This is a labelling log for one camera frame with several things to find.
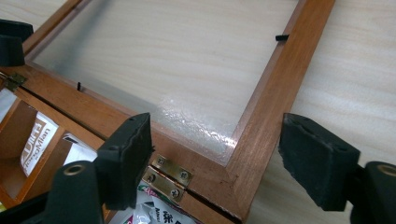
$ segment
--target wooden frame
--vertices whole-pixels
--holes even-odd
[[[37,46],[80,2],[67,1],[24,43],[24,51],[30,52]],[[248,217],[250,204],[276,146],[282,115],[292,106],[333,3],[333,0],[299,1],[284,32],[290,37],[287,42],[277,44],[235,129],[233,138],[238,139],[238,144],[225,167],[184,147],[182,137],[163,133],[159,124],[153,124],[155,154],[193,173],[180,206],[194,217],[204,223],[245,221]],[[134,114],[94,93],[76,91],[72,85],[33,63],[0,67],[0,72],[27,77],[26,89],[102,140]],[[16,94],[28,104],[37,101],[23,90],[17,90]],[[78,137],[97,146],[97,140],[91,137],[84,134]]]

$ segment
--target metal hinge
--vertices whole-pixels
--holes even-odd
[[[27,80],[26,77],[17,73],[5,78],[5,86],[9,91],[14,92],[19,86],[21,86]]]
[[[158,155],[143,175],[143,181],[174,203],[181,201],[191,179],[191,172],[161,155]]]

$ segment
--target brass screw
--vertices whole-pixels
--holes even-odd
[[[155,175],[149,175],[148,176],[148,182],[149,183],[152,183],[152,182],[154,182],[155,181]]]
[[[172,189],[171,190],[172,198],[177,198],[179,194],[180,194],[180,191],[178,191],[178,189]]]
[[[180,173],[180,178],[182,178],[182,179],[188,179],[189,178],[189,173],[187,173],[187,172],[185,172],[185,171],[182,171],[181,173]]]
[[[162,157],[160,157],[158,158],[157,162],[158,164],[163,165],[165,163],[165,160]]]

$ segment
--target wooden table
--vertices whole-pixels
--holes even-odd
[[[37,28],[62,2],[2,1],[0,18]],[[336,1],[292,108],[361,150],[361,165],[396,163],[395,21],[394,1]],[[275,151],[247,222],[348,223],[348,217],[318,209]]]

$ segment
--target black clamp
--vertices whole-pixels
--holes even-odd
[[[358,165],[360,152],[312,119],[285,114],[279,144],[285,168],[324,211],[354,207],[352,224],[396,223],[396,166]]]
[[[0,20],[0,66],[24,65],[22,43],[32,33],[31,24]]]
[[[136,188],[153,152],[149,114],[124,123],[98,149],[94,162],[61,167],[52,188],[0,213],[0,223],[104,223],[102,204],[110,210],[135,207]]]

